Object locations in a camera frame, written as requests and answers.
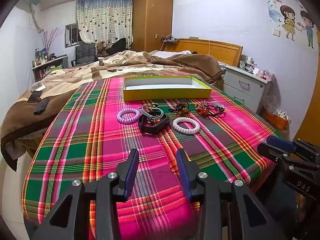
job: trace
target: spiral hair tie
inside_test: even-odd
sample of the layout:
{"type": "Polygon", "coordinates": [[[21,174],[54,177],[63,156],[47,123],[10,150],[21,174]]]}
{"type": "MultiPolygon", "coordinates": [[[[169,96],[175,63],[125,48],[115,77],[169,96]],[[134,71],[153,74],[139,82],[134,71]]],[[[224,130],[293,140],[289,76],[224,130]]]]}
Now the spiral hair tie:
{"type": "Polygon", "coordinates": [[[199,123],[196,120],[193,120],[188,117],[179,117],[179,118],[173,120],[172,125],[173,125],[173,128],[175,128],[175,130],[182,132],[182,133],[186,133],[186,134],[195,134],[200,130],[199,123]],[[189,123],[193,124],[195,126],[195,128],[193,128],[193,129],[183,128],[178,125],[178,122],[189,122],[189,123]]]}
{"type": "Polygon", "coordinates": [[[126,108],[126,109],[123,109],[121,110],[118,114],[117,114],[117,120],[118,122],[120,123],[124,123],[124,124],[130,124],[130,123],[133,123],[135,121],[137,121],[139,119],[139,116],[140,116],[140,111],[138,109],[135,109],[135,108],[126,108]],[[124,114],[128,114],[128,113],[134,113],[136,114],[134,117],[132,118],[129,118],[129,119],[124,119],[122,118],[122,116],[124,114]]]}

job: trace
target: white cable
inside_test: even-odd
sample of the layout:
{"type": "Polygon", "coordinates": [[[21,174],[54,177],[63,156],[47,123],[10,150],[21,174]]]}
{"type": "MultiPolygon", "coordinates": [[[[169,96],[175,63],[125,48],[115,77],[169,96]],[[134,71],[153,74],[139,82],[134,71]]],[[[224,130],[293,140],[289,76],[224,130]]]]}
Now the white cable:
{"type": "Polygon", "coordinates": [[[186,133],[186,134],[195,134],[200,130],[199,123],[196,120],[193,120],[188,117],[179,117],[179,118],[173,120],[172,126],[173,126],[173,128],[175,128],[175,130],[182,132],[182,133],[186,133]],[[193,124],[195,126],[195,128],[193,128],[193,129],[183,128],[178,125],[178,122],[189,122],[189,123],[193,124]]]}
{"type": "Polygon", "coordinates": [[[165,39],[166,39],[166,38],[168,38],[170,35],[172,35],[172,34],[169,34],[168,36],[166,36],[166,37],[164,38],[164,41],[162,42],[162,46],[163,46],[163,44],[164,44],[164,42],[165,42],[165,39]]]}
{"type": "Polygon", "coordinates": [[[164,116],[164,112],[160,108],[158,108],[156,106],[152,106],[152,105],[143,105],[143,106],[139,107],[139,111],[142,114],[144,114],[149,120],[159,120],[164,116]],[[159,111],[160,115],[151,115],[147,111],[145,111],[144,108],[147,108],[151,111],[154,111],[154,110],[159,111]]]}

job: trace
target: orange box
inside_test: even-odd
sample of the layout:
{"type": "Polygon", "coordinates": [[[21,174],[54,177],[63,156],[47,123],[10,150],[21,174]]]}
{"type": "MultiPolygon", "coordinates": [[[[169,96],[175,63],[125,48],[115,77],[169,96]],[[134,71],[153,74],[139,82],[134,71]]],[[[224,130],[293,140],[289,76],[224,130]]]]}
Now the orange box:
{"type": "Polygon", "coordinates": [[[281,130],[285,129],[288,124],[288,120],[285,120],[277,115],[270,114],[268,111],[266,111],[266,119],[281,130]]]}

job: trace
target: black cushion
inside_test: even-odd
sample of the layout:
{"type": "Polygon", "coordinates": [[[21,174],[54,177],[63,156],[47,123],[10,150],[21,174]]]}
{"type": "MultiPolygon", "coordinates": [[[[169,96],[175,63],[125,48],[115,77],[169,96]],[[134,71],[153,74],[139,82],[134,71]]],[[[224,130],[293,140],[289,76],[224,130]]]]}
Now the black cushion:
{"type": "Polygon", "coordinates": [[[96,45],[84,44],[76,47],[76,65],[85,65],[87,62],[96,61],[96,45]]]}
{"type": "Polygon", "coordinates": [[[106,49],[106,52],[108,53],[109,56],[116,54],[118,52],[122,52],[124,50],[126,50],[126,39],[125,38],[121,38],[119,39],[119,41],[117,41],[115,44],[113,44],[111,46],[111,48],[106,49]]]}

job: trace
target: brown blanket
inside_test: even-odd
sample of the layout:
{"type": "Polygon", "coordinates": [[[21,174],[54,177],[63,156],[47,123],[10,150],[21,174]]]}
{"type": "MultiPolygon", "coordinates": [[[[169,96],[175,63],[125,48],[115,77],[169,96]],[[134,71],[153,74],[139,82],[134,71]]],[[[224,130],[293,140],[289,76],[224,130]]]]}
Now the brown blanket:
{"type": "Polygon", "coordinates": [[[88,66],[56,70],[42,83],[41,98],[49,98],[46,110],[34,115],[36,103],[28,103],[27,90],[9,109],[0,133],[1,152],[8,165],[16,170],[17,158],[25,153],[15,140],[48,127],[69,98],[84,83],[95,80],[142,75],[192,75],[213,83],[222,74],[218,62],[209,55],[174,55],[163,59],[147,52],[124,51],[88,66]]]}

